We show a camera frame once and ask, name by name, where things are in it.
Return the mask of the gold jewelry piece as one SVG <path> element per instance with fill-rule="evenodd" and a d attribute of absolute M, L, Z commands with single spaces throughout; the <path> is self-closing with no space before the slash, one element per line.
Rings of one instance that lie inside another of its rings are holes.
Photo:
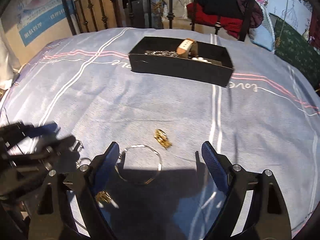
<path fill-rule="evenodd" d="M 101 205 L 106 203 L 106 204 L 111 204 L 116 209 L 119 208 L 118 204 L 113 200 L 113 198 L 106 191 L 99 191 L 95 196 L 95 200 Z"/>

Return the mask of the black jewelry tray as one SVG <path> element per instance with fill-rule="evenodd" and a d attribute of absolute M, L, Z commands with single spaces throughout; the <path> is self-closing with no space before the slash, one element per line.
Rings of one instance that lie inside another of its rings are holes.
<path fill-rule="evenodd" d="M 177 47 L 184 39 L 142 38 L 129 52 L 133 72 L 179 77 L 226 87 L 234 66 L 225 47 L 198 43 L 198 56 L 178 57 Z"/>

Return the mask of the blue striped bed sheet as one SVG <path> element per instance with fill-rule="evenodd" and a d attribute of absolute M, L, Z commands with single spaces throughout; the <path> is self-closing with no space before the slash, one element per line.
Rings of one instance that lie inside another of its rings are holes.
<path fill-rule="evenodd" d="M 235 71 L 227 87 L 134 73 L 128 54 L 144 37 L 221 45 Z M 202 161 L 209 141 L 248 171 L 273 172 L 293 234 L 319 203 L 319 97 L 304 75 L 276 55 L 183 30 L 108 29 L 53 42 L 26 64 L 1 103 L 1 124 L 55 122 L 93 159 L 113 141 L 128 148 L 104 206 L 119 239 L 203 239 L 225 195 Z M 154 138 L 163 130 L 172 143 Z"/>

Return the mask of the light blue pillow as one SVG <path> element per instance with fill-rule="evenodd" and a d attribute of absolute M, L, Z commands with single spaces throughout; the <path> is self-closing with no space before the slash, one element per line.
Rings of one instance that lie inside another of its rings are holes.
<path fill-rule="evenodd" d="M 272 34 L 262 25 L 257 28 L 249 29 L 250 41 L 268 51 L 274 51 L 274 40 Z"/>

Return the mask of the red blanket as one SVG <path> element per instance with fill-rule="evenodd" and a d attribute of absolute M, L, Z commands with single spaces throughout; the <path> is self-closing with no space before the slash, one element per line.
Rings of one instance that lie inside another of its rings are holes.
<path fill-rule="evenodd" d="M 236 3 L 202 7 L 196 5 L 195 23 L 214 27 L 220 22 L 221 27 L 227 31 L 228 35 L 238 39 L 242 28 L 244 15 Z"/>

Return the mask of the green patterned cloth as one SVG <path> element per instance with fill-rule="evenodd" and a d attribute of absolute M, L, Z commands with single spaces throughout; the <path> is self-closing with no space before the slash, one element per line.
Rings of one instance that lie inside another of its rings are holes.
<path fill-rule="evenodd" d="M 317 87 L 319 85 L 319 51 L 278 16 L 270 14 L 270 19 L 274 21 L 275 54 L 296 67 L 312 87 Z"/>

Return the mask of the dark maroon garment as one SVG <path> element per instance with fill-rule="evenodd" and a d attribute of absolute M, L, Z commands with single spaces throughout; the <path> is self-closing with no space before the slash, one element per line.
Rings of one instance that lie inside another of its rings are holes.
<path fill-rule="evenodd" d="M 248 0 L 236 0 L 236 1 L 238 3 L 239 9 L 242 15 L 244 16 L 245 11 L 247 9 L 247 5 L 248 5 Z M 263 20 L 264 20 L 263 11 L 259 6 L 259 4 L 256 1 L 254 1 L 252 14 L 250 17 L 249 28 L 254 29 L 259 27 L 262 24 Z"/>

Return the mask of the black folded garment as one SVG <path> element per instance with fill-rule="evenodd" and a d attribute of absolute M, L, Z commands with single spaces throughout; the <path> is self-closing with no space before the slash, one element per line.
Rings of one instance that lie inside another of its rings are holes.
<path fill-rule="evenodd" d="M 215 15 L 242 20 L 246 10 L 246 0 L 197 0 L 206 15 Z"/>

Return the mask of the beige pillow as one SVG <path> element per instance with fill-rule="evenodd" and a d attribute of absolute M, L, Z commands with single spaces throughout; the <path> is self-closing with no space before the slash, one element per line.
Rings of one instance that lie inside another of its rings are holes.
<path fill-rule="evenodd" d="M 162 22 L 168 20 L 167 15 L 169 13 L 169 3 L 170 0 L 162 0 L 163 1 L 163 12 L 162 12 Z M 172 0 L 172 12 L 175 18 L 187 19 L 188 13 L 185 10 L 185 6 L 187 5 L 187 0 Z"/>

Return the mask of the blue wall poster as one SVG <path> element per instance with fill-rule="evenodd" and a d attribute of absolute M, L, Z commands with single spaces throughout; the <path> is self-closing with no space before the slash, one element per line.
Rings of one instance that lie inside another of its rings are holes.
<path fill-rule="evenodd" d="M 18 6 L 17 29 L 25 46 L 66 18 L 62 0 L 30 0 Z"/>

